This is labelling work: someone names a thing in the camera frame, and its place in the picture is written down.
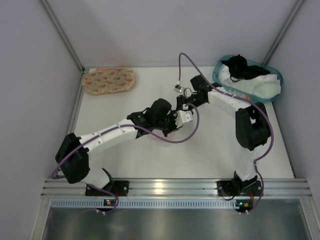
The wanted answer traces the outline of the pink floral mesh laundry bag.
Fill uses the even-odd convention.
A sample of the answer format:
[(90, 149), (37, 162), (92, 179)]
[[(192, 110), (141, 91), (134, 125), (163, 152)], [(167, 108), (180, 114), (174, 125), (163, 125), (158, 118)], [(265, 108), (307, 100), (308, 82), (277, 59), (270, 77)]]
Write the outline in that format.
[(83, 78), (82, 87), (91, 95), (115, 94), (131, 90), (136, 81), (130, 67), (97, 68)]

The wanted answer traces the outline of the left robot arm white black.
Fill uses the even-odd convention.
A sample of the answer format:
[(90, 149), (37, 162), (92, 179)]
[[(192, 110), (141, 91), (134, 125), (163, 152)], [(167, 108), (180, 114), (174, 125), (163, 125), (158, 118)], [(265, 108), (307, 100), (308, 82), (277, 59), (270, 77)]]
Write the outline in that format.
[(163, 98), (151, 107), (133, 112), (122, 121), (103, 130), (76, 136), (66, 135), (58, 149), (55, 160), (69, 184), (84, 182), (100, 189), (111, 187), (113, 180), (104, 168), (91, 166), (91, 162), (101, 152), (129, 140), (136, 140), (154, 131), (162, 132), (162, 139), (184, 125), (187, 114), (181, 109), (172, 109)]

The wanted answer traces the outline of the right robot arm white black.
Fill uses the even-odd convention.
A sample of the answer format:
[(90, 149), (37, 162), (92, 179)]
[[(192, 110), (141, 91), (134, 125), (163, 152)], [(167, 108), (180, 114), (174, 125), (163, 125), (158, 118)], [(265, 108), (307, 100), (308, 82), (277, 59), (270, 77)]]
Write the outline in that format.
[(186, 110), (187, 104), (195, 107), (211, 104), (230, 115), (235, 120), (235, 138), (240, 145), (239, 164), (233, 178), (244, 187), (253, 185), (259, 178), (257, 162), (271, 150), (269, 148), (259, 156), (258, 148), (268, 139), (274, 141), (265, 105), (232, 95), (217, 84), (208, 84), (201, 75), (193, 77), (190, 82), (194, 92), (190, 96), (184, 93), (177, 96), (176, 109)]

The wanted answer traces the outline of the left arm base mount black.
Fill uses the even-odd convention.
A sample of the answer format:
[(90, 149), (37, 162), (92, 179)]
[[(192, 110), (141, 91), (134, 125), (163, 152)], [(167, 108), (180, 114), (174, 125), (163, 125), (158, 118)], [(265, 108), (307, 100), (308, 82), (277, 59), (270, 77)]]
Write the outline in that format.
[[(127, 180), (115, 180), (111, 189), (108, 191), (117, 197), (126, 197), (129, 192), (130, 182)], [(109, 196), (110, 194), (92, 188), (90, 186), (86, 186), (85, 196), (97, 197), (97, 196)]]

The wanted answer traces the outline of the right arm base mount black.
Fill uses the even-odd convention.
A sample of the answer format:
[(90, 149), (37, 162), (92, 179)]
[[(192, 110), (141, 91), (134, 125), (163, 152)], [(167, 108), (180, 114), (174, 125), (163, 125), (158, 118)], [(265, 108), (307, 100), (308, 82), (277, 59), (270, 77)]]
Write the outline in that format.
[(258, 197), (261, 195), (263, 187), (257, 175), (253, 175), (249, 180), (242, 180), (234, 172), (233, 178), (219, 180), (217, 183), (218, 196), (226, 201), (233, 200), (235, 197)]

